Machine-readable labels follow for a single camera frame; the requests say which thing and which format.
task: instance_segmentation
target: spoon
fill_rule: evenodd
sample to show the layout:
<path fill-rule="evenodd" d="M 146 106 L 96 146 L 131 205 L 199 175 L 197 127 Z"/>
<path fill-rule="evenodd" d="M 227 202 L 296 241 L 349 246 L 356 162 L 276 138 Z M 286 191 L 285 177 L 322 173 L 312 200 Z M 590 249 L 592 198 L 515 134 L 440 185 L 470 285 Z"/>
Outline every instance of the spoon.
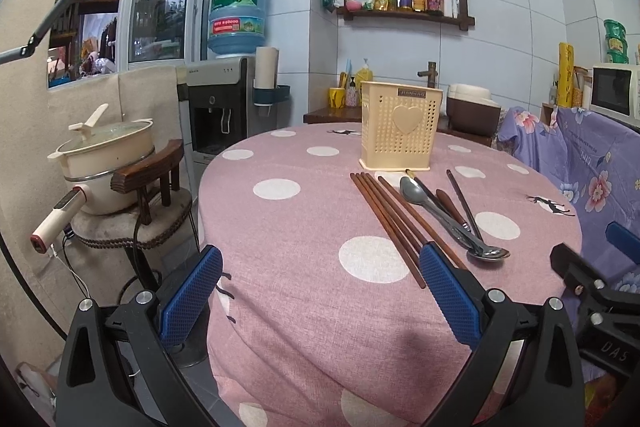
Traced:
<path fill-rule="evenodd" d="M 478 257 L 478 259 L 482 259 L 483 261 L 501 261 L 502 259 L 510 256 L 509 250 L 499 247 L 489 247 L 475 235 L 467 232 L 458 224 L 457 221 L 431 203 L 424 190 L 422 190 L 410 177 L 403 176 L 400 180 L 400 193 L 409 203 L 419 204 L 429 213 L 433 214 L 433 216 L 437 217 L 443 226 L 449 232 L 454 234 L 454 238 L 456 235 L 462 236 L 466 242 L 471 245 L 469 254 Z"/>

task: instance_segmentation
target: pink tablecloth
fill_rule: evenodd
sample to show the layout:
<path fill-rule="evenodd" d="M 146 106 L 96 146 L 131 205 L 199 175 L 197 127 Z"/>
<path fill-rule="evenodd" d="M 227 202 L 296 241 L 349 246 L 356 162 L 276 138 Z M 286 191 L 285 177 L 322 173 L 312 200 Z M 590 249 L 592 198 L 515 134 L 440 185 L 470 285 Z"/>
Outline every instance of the pink tablecloth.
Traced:
<path fill-rule="evenodd" d="M 332 132 L 344 129 L 360 126 L 252 137 L 202 178 L 201 241 L 220 248 L 230 275 L 210 299 L 209 358 L 222 400 L 248 427 L 420 425 L 469 355 L 351 182 L 360 136 Z M 512 253 L 500 265 L 469 261 L 480 282 L 521 302 L 560 295 L 550 250 L 580 251 L 581 234 L 558 190 L 505 153 L 437 134 L 420 177 L 457 202 L 446 169 L 485 241 Z M 570 215 L 528 196 L 562 201 Z"/>

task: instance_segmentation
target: glass lid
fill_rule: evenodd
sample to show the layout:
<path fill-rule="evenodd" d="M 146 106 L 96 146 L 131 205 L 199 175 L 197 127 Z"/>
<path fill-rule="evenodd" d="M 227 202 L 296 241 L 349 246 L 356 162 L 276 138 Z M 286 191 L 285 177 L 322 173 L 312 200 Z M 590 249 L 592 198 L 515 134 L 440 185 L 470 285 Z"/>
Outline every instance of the glass lid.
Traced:
<path fill-rule="evenodd" d="M 151 126 L 150 122 L 139 121 L 119 122 L 109 125 L 103 125 L 101 127 L 95 127 L 92 130 L 92 135 L 88 139 L 83 140 L 82 136 L 79 134 L 74 139 L 71 139 L 65 144 L 62 144 L 58 150 L 60 152 L 73 152 L 80 149 L 86 149 L 87 147 L 100 145 L 111 140 L 124 138 L 125 136 L 129 136 L 129 134 L 133 134 L 136 131 L 142 130 L 149 126 Z"/>

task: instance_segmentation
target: microwave door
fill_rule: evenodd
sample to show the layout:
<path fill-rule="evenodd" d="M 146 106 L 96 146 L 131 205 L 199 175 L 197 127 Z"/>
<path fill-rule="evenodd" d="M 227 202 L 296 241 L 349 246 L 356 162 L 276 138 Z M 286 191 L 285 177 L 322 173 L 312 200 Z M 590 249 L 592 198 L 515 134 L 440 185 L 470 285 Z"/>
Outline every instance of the microwave door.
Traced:
<path fill-rule="evenodd" d="M 630 116 L 630 84 L 631 71 L 594 68 L 591 105 Z"/>

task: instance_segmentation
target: bronze faucet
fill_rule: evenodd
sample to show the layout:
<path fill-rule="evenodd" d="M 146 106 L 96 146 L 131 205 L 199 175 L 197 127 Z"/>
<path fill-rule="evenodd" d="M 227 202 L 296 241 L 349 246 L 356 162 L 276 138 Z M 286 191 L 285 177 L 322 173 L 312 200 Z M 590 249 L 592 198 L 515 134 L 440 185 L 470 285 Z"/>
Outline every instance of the bronze faucet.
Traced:
<path fill-rule="evenodd" d="M 428 71 L 418 71 L 418 76 L 426 76 L 427 77 L 427 87 L 436 87 L 436 76 L 438 76 L 438 72 L 436 71 L 436 63 L 429 62 L 429 70 Z"/>

